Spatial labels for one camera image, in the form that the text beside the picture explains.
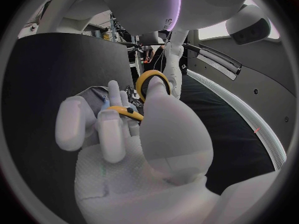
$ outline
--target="black mat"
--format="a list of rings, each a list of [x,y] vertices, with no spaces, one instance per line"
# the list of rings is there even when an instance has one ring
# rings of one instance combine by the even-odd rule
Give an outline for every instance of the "black mat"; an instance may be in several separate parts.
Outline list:
[[[274,171],[257,135],[223,99],[183,75],[180,100],[200,117],[213,142],[214,159],[207,173],[210,191],[221,194],[232,184]]]

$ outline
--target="purple light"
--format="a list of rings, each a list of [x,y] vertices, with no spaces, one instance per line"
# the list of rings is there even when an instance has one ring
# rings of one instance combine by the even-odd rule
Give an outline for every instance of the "purple light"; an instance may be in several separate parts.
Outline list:
[[[180,6],[181,6],[181,0],[178,0],[178,6],[177,6],[177,13],[176,13],[176,18],[174,20],[174,23],[172,25],[172,27],[170,27],[169,29],[167,29],[167,31],[171,31],[173,30],[174,26],[176,25],[176,22],[178,20],[178,16],[179,16],[179,12],[180,12]]]

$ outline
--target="window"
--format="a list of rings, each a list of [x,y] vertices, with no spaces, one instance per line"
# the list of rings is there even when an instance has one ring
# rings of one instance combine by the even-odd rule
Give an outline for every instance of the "window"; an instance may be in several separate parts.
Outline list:
[[[245,0],[244,4],[246,5],[256,5],[252,0]],[[205,39],[211,39],[211,38],[216,38],[216,37],[224,37],[224,36],[229,36],[225,22],[223,21],[221,23],[218,23],[216,25],[212,25],[206,28],[199,29],[199,39],[200,40],[205,40]],[[268,36],[269,38],[272,39],[278,39],[279,38],[279,33],[270,21],[271,24],[271,31],[270,35]]]

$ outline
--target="red mark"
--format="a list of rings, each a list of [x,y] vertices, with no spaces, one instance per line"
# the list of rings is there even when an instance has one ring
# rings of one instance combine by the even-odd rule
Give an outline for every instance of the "red mark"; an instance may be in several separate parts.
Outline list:
[[[254,131],[254,133],[256,133],[257,131],[259,131],[260,130],[260,128],[258,128],[256,131]]]

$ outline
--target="yellow ring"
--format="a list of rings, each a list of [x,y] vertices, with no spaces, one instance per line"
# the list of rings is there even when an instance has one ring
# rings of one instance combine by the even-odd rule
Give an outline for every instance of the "yellow ring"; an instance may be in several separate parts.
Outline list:
[[[129,117],[131,119],[137,120],[137,121],[142,121],[143,120],[143,116],[136,112],[133,111],[133,113],[128,112],[127,108],[122,107],[122,106],[110,106],[109,108],[107,108],[108,110],[115,110],[117,111],[119,114],[122,114],[126,117]]]
[[[146,95],[142,92],[142,86],[143,86],[145,80],[152,76],[158,76],[163,80],[163,82],[166,86],[167,93],[170,95],[169,81],[162,72],[157,71],[157,70],[145,71],[143,74],[141,74],[141,76],[139,76],[139,78],[136,81],[136,91],[143,102],[146,101]]]

